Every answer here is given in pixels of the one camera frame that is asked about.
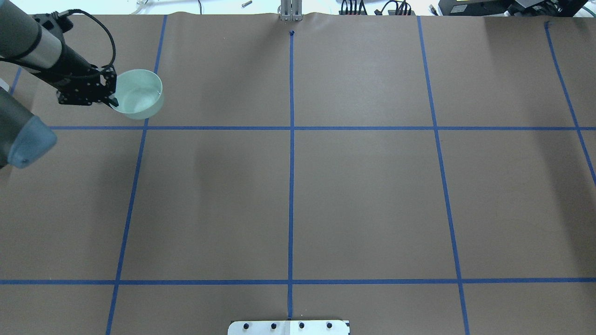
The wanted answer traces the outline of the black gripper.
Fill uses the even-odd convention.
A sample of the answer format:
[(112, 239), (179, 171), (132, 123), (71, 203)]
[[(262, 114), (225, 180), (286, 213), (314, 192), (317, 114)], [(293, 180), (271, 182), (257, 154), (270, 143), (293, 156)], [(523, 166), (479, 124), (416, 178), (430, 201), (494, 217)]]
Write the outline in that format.
[(119, 106), (115, 97), (117, 72), (113, 66), (90, 68), (80, 76), (67, 76), (58, 82), (57, 101), (61, 105), (91, 106), (102, 103), (110, 108)]

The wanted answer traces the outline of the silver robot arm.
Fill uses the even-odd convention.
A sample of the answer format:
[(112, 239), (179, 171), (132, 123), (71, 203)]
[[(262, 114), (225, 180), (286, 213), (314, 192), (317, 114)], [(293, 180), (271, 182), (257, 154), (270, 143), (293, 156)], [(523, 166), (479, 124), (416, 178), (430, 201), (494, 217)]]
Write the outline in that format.
[[(99, 24), (111, 44), (111, 59), (104, 66), (89, 63), (68, 46), (64, 34), (73, 28), (71, 15), (80, 13)], [(9, 0), (0, 6), (2, 63), (15, 64), (54, 87), (60, 105), (109, 108), (119, 105), (116, 92), (115, 41), (108, 28), (82, 9), (29, 15)], [(1, 90), (1, 167), (26, 168), (57, 143), (57, 136), (40, 117)]]

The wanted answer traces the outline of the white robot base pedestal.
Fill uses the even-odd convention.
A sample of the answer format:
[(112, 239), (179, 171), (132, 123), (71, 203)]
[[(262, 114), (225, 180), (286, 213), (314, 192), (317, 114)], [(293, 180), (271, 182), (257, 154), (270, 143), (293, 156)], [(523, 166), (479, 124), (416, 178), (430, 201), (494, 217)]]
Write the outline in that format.
[(230, 323), (228, 335), (350, 335), (344, 320), (266, 320)]

